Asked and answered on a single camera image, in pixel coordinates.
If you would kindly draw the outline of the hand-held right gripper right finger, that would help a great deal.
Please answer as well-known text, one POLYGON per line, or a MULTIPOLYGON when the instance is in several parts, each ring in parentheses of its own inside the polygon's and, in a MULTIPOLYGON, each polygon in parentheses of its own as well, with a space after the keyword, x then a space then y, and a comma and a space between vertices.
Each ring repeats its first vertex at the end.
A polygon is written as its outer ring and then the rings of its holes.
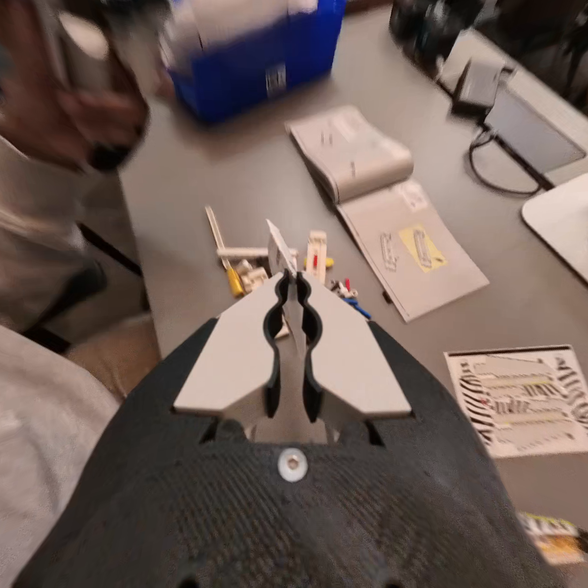
POLYGON ((350 423, 404 419, 412 407, 371 329, 317 278, 296 275, 296 349, 302 361, 302 397, 326 443, 350 423))

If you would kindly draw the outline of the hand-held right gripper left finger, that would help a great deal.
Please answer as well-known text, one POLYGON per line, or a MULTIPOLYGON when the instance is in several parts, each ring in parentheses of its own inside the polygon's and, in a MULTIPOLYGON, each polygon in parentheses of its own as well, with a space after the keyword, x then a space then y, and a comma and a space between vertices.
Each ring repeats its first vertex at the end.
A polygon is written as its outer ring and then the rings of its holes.
POLYGON ((260 437, 288 390, 276 336, 283 326, 288 271, 222 312, 174 400, 181 415, 239 422, 247 437, 260 437))

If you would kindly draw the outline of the pile of lego pieces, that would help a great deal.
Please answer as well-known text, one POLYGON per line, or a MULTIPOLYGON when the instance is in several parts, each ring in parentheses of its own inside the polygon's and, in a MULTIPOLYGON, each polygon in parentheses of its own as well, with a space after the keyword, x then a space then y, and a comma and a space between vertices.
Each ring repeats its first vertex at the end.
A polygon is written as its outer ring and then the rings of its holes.
MULTIPOLYGON (((245 290, 245 295, 253 292, 256 288, 263 286, 265 282, 269 280, 269 275, 265 267, 263 265, 252 266, 250 261, 260 259, 269 263, 268 249, 225 247, 213 210, 207 206, 205 211, 213 238, 217 245, 217 257, 222 262, 225 271, 228 266, 231 266, 237 271, 245 290)), ((305 276, 309 277, 312 283, 320 283, 316 278, 306 272, 305 276)), ((332 294, 338 296, 339 300, 347 306, 350 306, 359 311, 360 314, 363 314, 363 309, 357 305, 355 292, 349 290, 348 283, 332 281, 330 285, 327 283, 322 285, 330 290, 332 294)), ((234 318, 237 319, 237 322, 231 323, 230 316, 220 315, 217 317, 217 322, 213 326, 213 341, 216 341, 217 345, 228 345, 233 350, 237 349, 239 346, 245 345, 247 342, 251 342, 259 349, 268 346, 268 342, 265 340, 262 332, 262 327, 254 327, 253 335, 249 336, 246 333, 246 328, 251 325, 251 321, 247 316, 244 316, 243 318, 234 316, 234 318)), ((345 341, 349 346, 359 349, 362 346, 370 346, 373 344, 373 341, 370 340, 371 331, 367 322, 363 322, 361 319, 357 318, 352 320, 351 324, 346 326, 346 329, 348 331, 348 336, 345 341)))

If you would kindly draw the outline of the white paper bag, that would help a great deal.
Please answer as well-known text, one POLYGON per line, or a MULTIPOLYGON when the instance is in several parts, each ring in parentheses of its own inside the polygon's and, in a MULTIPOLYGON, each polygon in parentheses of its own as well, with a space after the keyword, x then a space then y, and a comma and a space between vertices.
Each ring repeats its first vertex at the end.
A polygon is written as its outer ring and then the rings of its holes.
POLYGON ((295 257, 287 246, 280 230, 269 219, 266 220, 269 229, 268 261, 272 275, 282 273, 286 280, 283 316, 296 346, 300 361, 304 361, 306 354, 306 335, 303 332, 303 307, 298 301, 298 266, 295 257))

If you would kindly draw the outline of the person's left forearm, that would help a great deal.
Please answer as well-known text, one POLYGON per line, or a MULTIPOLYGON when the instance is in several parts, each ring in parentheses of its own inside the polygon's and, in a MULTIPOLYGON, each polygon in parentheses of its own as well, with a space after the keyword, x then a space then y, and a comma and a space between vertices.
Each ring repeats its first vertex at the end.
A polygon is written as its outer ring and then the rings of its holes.
POLYGON ((1 325, 23 332, 88 260, 77 222, 109 173, 30 158, 1 138, 1 325))

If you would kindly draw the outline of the person's left hand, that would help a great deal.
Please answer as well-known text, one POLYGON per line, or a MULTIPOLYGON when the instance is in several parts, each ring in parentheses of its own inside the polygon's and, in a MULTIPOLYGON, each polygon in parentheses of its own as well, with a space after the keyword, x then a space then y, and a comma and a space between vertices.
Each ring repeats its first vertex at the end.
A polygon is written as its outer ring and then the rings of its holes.
POLYGON ((1 136, 24 155, 77 170, 98 145, 131 151, 139 143, 149 109, 113 48, 111 91, 91 94, 58 83, 31 1, 1 1, 1 46, 12 62, 1 77, 1 136))

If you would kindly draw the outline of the open instruction booklet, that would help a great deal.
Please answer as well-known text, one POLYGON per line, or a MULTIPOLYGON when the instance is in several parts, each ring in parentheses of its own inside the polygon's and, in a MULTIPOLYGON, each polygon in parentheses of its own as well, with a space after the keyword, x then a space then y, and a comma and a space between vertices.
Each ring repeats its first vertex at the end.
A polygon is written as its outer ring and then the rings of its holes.
POLYGON ((411 151, 356 107, 285 129, 405 322, 489 285, 413 177, 411 151))

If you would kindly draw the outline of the white printed paper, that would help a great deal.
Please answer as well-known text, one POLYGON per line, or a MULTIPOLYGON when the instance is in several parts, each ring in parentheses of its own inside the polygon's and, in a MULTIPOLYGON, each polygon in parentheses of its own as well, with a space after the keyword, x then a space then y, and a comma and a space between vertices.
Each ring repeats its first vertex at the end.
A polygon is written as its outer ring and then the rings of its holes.
POLYGON ((191 55, 317 8, 318 1, 173 1, 159 37, 162 59, 178 68, 191 55))

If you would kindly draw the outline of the blue plastic box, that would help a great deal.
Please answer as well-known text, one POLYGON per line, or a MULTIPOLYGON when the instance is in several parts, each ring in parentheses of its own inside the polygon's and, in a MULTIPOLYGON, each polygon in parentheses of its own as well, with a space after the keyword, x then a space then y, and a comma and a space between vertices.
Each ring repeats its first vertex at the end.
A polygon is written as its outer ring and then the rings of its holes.
POLYGON ((318 1, 298 14, 227 45, 166 66, 175 96, 198 119, 224 121, 327 75, 334 62, 346 1, 318 1))

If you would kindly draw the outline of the zebra striped sticker sheet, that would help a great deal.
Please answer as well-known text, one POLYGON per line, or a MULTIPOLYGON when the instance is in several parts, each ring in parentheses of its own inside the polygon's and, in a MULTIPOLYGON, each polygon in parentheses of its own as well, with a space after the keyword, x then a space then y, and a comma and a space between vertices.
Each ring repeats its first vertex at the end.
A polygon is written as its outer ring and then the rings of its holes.
POLYGON ((587 453, 587 380, 572 346, 444 357, 456 400, 493 459, 587 453))

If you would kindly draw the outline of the person's torso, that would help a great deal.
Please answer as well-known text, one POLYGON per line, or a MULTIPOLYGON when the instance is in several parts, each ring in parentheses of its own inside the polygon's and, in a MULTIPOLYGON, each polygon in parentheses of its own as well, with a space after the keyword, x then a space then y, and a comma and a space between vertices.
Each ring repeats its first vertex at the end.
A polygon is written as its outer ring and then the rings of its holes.
POLYGON ((54 527, 118 408, 88 371, 1 327, 1 587, 54 527))

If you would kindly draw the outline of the white lamp base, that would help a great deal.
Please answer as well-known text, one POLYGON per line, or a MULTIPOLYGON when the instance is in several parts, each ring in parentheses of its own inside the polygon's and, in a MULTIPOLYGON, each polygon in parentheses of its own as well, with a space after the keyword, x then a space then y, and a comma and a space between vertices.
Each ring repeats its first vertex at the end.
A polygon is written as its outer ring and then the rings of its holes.
POLYGON ((587 282, 587 173, 526 201, 524 223, 587 282))

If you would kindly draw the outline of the white lego frame red pin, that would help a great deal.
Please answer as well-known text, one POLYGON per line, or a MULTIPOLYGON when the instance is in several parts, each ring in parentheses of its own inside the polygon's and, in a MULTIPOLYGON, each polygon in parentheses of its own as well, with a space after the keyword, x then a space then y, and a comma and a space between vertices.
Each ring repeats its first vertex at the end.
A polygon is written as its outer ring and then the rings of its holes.
POLYGON ((307 240, 304 270, 320 283, 326 283, 327 271, 334 267, 334 259, 327 255, 327 235, 320 230, 312 230, 307 240))

